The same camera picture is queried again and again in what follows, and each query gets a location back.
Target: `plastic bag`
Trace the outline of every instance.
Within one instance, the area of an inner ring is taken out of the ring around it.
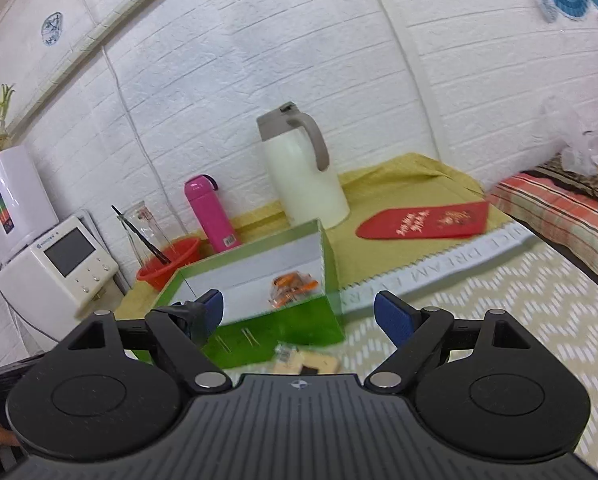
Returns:
[[[598,174],[598,130],[587,129],[574,108],[554,95],[543,102],[542,114],[551,137],[567,144],[562,151],[564,170],[585,176]]]

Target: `electric cable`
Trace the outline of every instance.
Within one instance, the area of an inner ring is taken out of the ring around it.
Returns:
[[[94,15],[92,14],[92,10],[90,9],[90,6],[88,5],[87,1],[81,0],[81,3],[85,7],[86,12],[88,13],[88,16],[89,16],[92,24],[99,25],[100,23],[95,19]],[[114,80],[114,90],[116,92],[117,98],[119,99],[119,102],[121,103],[121,107],[123,108],[125,119],[128,121],[128,125],[130,126],[130,129],[132,130],[134,140],[136,141],[137,145],[139,146],[141,155],[143,155],[143,158],[145,158],[146,162],[148,163],[148,167],[150,168],[150,170],[154,176],[154,179],[157,181],[157,186],[159,187],[159,191],[162,193],[163,198],[165,199],[166,206],[168,207],[168,209],[170,210],[170,213],[172,213],[172,216],[175,218],[175,220],[179,224],[179,227],[181,228],[181,231],[183,232],[183,234],[186,235],[188,233],[188,231],[186,230],[186,227],[185,227],[184,223],[182,222],[181,217],[179,216],[179,214],[176,212],[176,209],[172,205],[172,202],[170,202],[170,198],[168,197],[168,193],[166,193],[166,188],[163,185],[163,181],[161,180],[159,173],[157,172],[157,168],[154,167],[154,164],[151,161],[150,156],[148,155],[148,152],[146,151],[146,149],[143,145],[143,142],[141,141],[141,137],[139,136],[139,132],[137,130],[136,124],[134,123],[134,119],[132,118],[132,115],[130,114],[130,109],[128,108],[128,105],[126,104],[124,95],[121,91],[121,84],[119,83],[119,78],[114,70],[114,67],[112,66],[110,58],[108,57],[108,53],[106,52],[105,45],[101,44],[100,50],[101,50],[103,59],[106,61],[108,70],[110,71],[110,74],[112,75],[112,79]]]
[[[21,315],[21,313],[14,308],[10,302],[8,300],[6,300],[6,297],[3,295],[3,292],[0,291],[0,295],[3,298],[3,301],[6,302],[7,306],[17,315],[19,316],[26,324],[28,324],[29,326],[31,326],[32,328],[34,328],[37,332],[39,332],[42,335],[45,335],[48,339],[51,339],[52,341],[54,341],[55,343],[58,343],[59,340],[55,339],[54,337],[52,337],[51,335],[49,335],[48,333],[45,333],[43,330],[41,330],[39,327],[34,326],[31,322],[29,322],[25,317],[23,317]]]

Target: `green box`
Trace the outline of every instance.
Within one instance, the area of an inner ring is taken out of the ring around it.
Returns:
[[[272,281],[293,270],[310,274],[319,289],[274,309]],[[268,361],[280,341],[327,346],[344,340],[334,256],[318,220],[182,267],[154,306],[194,300],[210,288],[223,294],[223,321],[203,351],[221,368]]]

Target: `pink bottle cap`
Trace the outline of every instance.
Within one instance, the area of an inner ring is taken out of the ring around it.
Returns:
[[[188,200],[194,200],[217,189],[217,182],[211,176],[203,174],[192,177],[183,187]]]

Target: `pink thermos bottle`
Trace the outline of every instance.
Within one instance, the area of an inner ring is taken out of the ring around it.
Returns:
[[[184,185],[184,193],[201,224],[205,235],[217,253],[241,245],[217,197],[218,186],[208,175],[192,177]]]

